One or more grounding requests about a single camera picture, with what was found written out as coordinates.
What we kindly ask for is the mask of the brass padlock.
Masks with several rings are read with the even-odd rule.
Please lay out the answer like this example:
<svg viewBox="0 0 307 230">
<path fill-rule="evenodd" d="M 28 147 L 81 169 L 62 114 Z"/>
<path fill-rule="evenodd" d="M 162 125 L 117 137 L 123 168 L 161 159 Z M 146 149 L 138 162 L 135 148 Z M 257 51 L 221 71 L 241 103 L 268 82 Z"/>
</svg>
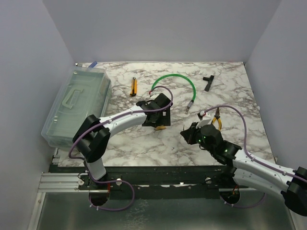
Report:
<svg viewBox="0 0 307 230">
<path fill-rule="evenodd" d="M 155 131 L 160 131 L 160 130 L 165 130 L 166 129 L 166 126 L 157 126 L 155 128 Z"/>
</svg>

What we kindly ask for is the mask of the green cable lock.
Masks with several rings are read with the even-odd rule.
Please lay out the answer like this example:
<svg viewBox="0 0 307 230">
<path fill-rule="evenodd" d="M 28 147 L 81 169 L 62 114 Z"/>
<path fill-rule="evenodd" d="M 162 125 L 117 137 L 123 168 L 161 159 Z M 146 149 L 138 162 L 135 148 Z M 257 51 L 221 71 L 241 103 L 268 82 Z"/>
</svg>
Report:
<svg viewBox="0 0 307 230">
<path fill-rule="evenodd" d="M 192 96 L 192 98 L 191 98 L 191 100 L 190 100 L 190 102 L 188 103 L 187 106 L 191 108 L 191 107 L 193 106 L 193 104 L 194 104 L 195 99 L 196 99 L 196 87 L 195 87 L 194 83 L 193 83 L 188 77 L 186 77 L 186 76 L 184 76 L 184 75 L 177 74 L 177 73 L 171 73 L 171 74 L 166 74 L 166 75 L 164 75 L 164 76 L 158 78 L 158 79 L 153 83 L 153 85 L 152 85 L 152 87 L 151 87 L 151 91 L 150 91 L 149 94 L 151 94 L 151 92 L 153 91 L 153 89 L 154 89 L 159 83 L 163 82 L 164 79 L 168 79 L 167 81 L 170 81 L 170 80 L 169 80 L 170 78 L 181 78 L 181 79 L 184 79 L 185 81 L 187 81 L 187 82 L 190 84 L 190 86 L 192 87 L 193 96 Z"/>
</svg>

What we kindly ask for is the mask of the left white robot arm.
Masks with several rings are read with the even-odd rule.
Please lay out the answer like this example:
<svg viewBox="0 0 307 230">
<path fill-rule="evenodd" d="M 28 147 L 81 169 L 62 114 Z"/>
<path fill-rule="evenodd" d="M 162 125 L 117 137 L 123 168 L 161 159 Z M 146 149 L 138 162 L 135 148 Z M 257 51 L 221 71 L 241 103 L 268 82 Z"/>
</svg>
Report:
<svg viewBox="0 0 307 230">
<path fill-rule="evenodd" d="M 139 101 L 121 113 L 96 117 L 88 116 L 73 137 L 71 150 L 77 148 L 82 154 L 95 189 L 106 185 L 106 169 L 103 164 L 109 140 L 119 132 L 141 125 L 143 127 L 170 126 L 170 107 L 173 96 L 160 93 L 154 100 Z"/>
</svg>

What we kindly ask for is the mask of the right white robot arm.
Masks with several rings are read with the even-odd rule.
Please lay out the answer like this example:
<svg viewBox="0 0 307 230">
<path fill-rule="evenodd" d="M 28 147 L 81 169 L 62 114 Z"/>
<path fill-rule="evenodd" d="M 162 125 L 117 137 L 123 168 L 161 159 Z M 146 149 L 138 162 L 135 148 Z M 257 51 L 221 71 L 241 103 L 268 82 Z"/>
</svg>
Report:
<svg viewBox="0 0 307 230">
<path fill-rule="evenodd" d="M 223 186 L 235 184 L 257 189 L 284 200 L 287 208 L 307 215 L 307 170 L 303 167 L 291 169 L 258 158 L 239 145 L 223 139 L 214 125 L 199 126 L 192 123 L 181 131 L 181 136 L 190 145 L 197 144 L 230 171 L 221 175 Z"/>
</svg>

